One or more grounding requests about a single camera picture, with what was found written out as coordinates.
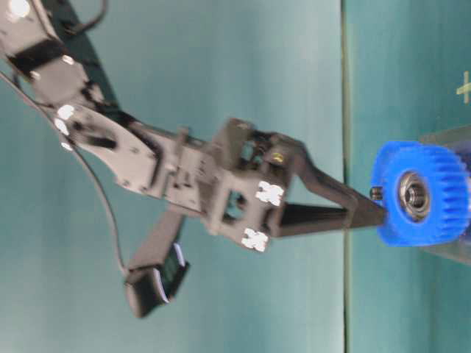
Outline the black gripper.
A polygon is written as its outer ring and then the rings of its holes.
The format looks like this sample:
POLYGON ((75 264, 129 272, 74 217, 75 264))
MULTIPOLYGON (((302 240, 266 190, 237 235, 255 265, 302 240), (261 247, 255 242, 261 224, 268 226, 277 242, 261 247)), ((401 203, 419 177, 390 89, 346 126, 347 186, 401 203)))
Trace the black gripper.
POLYGON ((169 203, 163 229, 170 240, 177 238, 184 217, 193 216, 210 234, 265 252, 273 235, 269 219, 282 209, 293 176, 309 192, 343 208, 287 204, 274 225, 275 238, 379 226, 386 219, 383 207, 317 168, 304 143, 257 131, 237 118, 208 142, 181 131, 163 139, 161 147, 166 169, 162 194, 169 203), (245 148, 262 143, 265 161, 245 156, 245 148))

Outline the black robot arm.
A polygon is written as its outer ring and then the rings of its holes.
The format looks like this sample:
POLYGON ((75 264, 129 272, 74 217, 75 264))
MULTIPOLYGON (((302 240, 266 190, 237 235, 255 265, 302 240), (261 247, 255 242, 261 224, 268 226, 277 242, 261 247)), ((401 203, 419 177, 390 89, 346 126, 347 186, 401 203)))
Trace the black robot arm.
POLYGON ((68 1, 3 1, 1 58, 72 152, 98 157, 123 188, 169 202, 134 267, 166 256, 186 217, 263 252, 270 238, 376 226, 385 210, 328 176, 298 140, 229 119, 209 141, 121 110, 68 1))

